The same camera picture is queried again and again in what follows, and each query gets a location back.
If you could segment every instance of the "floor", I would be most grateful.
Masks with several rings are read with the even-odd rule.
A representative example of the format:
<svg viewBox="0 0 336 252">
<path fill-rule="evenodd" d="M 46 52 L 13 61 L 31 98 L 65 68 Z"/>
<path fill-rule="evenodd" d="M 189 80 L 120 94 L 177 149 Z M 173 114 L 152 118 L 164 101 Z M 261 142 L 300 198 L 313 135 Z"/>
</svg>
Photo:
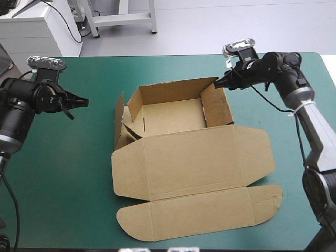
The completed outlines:
<svg viewBox="0 0 336 252">
<path fill-rule="evenodd" d="M 118 11 L 118 0 L 91 2 L 101 15 Z M 149 9 L 148 0 L 129 2 L 130 13 Z M 259 53 L 319 53 L 336 83 L 336 0 L 155 0 L 155 7 L 156 35 L 149 23 L 100 27 L 99 39 L 84 38 L 81 56 L 220 54 L 223 44 L 252 37 Z"/>
</svg>

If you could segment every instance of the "box lid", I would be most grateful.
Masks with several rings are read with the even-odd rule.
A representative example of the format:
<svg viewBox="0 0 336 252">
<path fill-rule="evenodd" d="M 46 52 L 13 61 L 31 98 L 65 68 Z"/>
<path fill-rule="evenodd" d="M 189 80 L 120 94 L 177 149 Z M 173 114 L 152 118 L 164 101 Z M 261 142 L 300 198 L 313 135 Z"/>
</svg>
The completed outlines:
<svg viewBox="0 0 336 252">
<path fill-rule="evenodd" d="M 149 201 L 247 186 L 275 170 L 267 133 L 236 125 L 142 138 L 116 150 L 112 166 L 116 194 Z"/>
<path fill-rule="evenodd" d="M 278 185 L 240 187 L 122 208 L 120 226 L 147 242 L 255 226 L 272 218 L 282 202 Z"/>
</svg>

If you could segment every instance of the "green tabletop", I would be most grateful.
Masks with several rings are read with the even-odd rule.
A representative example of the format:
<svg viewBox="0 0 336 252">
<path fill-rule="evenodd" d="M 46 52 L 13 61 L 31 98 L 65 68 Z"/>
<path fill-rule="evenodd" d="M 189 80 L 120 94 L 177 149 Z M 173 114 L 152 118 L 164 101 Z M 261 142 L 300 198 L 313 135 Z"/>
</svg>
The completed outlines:
<svg viewBox="0 0 336 252">
<path fill-rule="evenodd" d="M 302 159 L 293 117 L 279 113 L 252 89 L 227 91 L 235 123 L 261 128 L 270 135 L 277 170 L 258 184 L 279 184 L 284 201 L 278 214 L 264 224 L 224 232 L 145 243 L 128 236 L 116 212 L 140 203 L 113 192 L 113 111 L 120 93 L 128 100 L 137 86 L 170 80 L 222 76 L 222 55 L 64 58 L 68 68 L 59 83 L 90 98 L 89 108 L 35 117 L 22 150 L 13 155 L 7 178 L 19 201 L 20 247 L 120 248 L 199 246 L 212 249 L 303 249 L 319 230 L 301 185 Z M 336 88 L 314 53 L 302 54 L 302 70 L 316 102 L 336 129 Z M 266 96 L 283 106 L 275 87 Z M 306 151 L 309 146 L 305 141 Z M 15 238 L 15 211 L 0 187 L 2 233 Z"/>
</svg>

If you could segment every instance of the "robotic arm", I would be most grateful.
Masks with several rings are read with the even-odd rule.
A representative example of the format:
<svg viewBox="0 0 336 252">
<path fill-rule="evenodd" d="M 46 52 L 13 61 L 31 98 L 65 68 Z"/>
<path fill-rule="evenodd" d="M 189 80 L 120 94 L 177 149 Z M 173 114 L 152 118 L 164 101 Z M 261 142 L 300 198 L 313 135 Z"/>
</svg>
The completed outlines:
<svg viewBox="0 0 336 252">
<path fill-rule="evenodd" d="M 322 228 L 305 251 L 336 251 L 336 133 L 313 101 L 314 91 L 300 69 L 300 54 L 269 52 L 259 59 L 254 44 L 253 39 L 244 39 L 224 46 L 231 70 L 214 85 L 235 90 L 264 82 L 267 91 L 274 83 L 286 107 L 299 119 L 311 146 L 302 181 Z M 238 62 L 232 67 L 234 57 Z"/>
<path fill-rule="evenodd" d="M 27 61 L 35 73 L 35 80 L 7 78 L 0 85 L 0 182 L 8 188 L 16 208 L 17 235 L 14 252 L 18 246 L 18 204 L 4 176 L 11 155 L 19 151 L 27 137 L 36 114 L 64 112 L 74 119 L 70 109 L 87 107 L 89 100 L 64 90 L 58 84 L 59 74 L 67 64 L 59 59 L 31 56 Z M 6 227 L 0 218 L 0 229 Z M 0 234 L 0 251 L 9 252 L 9 239 Z"/>
</svg>

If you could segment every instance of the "box flap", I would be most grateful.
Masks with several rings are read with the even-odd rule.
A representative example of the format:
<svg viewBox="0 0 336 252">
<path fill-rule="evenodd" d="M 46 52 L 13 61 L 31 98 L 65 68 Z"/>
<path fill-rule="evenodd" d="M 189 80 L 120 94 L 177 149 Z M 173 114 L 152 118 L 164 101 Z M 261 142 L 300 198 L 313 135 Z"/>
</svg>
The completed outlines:
<svg viewBox="0 0 336 252">
<path fill-rule="evenodd" d="M 218 77 L 140 86 L 128 102 L 131 117 L 134 121 L 143 105 L 200 98 L 201 92 L 216 79 Z"/>
<path fill-rule="evenodd" d="M 278 185 L 241 187 L 125 207 L 120 226 L 147 242 L 255 226 L 272 218 L 282 202 Z"/>
<path fill-rule="evenodd" d="M 112 154 L 114 192 L 130 198 L 148 199 L 143 139 L 135 141 Z"/>
<path fill-rule="evenodd" d="M 142 138 L 113 153 L 112 169 L 116 194 L 154 201 L 247 186 L 275 162 L 263 130 L 226 125 Z"/>
<path fill-rule="evenodd" d="M 124 112 L 124 93 L 121 93 L 114 109 L 114 147 L 119 140 L 122 126 L 122 116 Z"/>
<path fill-rule="evenodd" d="M 129 117 L 123 123 L 141 137 L 206 128 L 201 98 L 144 105 L 134 121 Z"/>
<path fill-rule="evenodd" d="M 124 146 L 133 143 L 136 141 L 136 138 L 133 137 L 126 129 L 125 125 L 121 126 L 121 133 L 118 141 L 114 145 L 114 149 L 118 150 L 120 148 L 123 148 Z"/>
<path fill-rule="evenodd" d="M 224 88 L 213 84 L 201 92 L 204 115 L 208 128 L 233 123 L 233 116 Z"/>
<path fill-rule="evenodd" d="M 276 164 L 268 133 L 261 129 L 237 125 L 234 127 L 237 151 L 241 154 L 240 167 L 246 184 L 252 184 L 274 172 Z"/>
</svg>

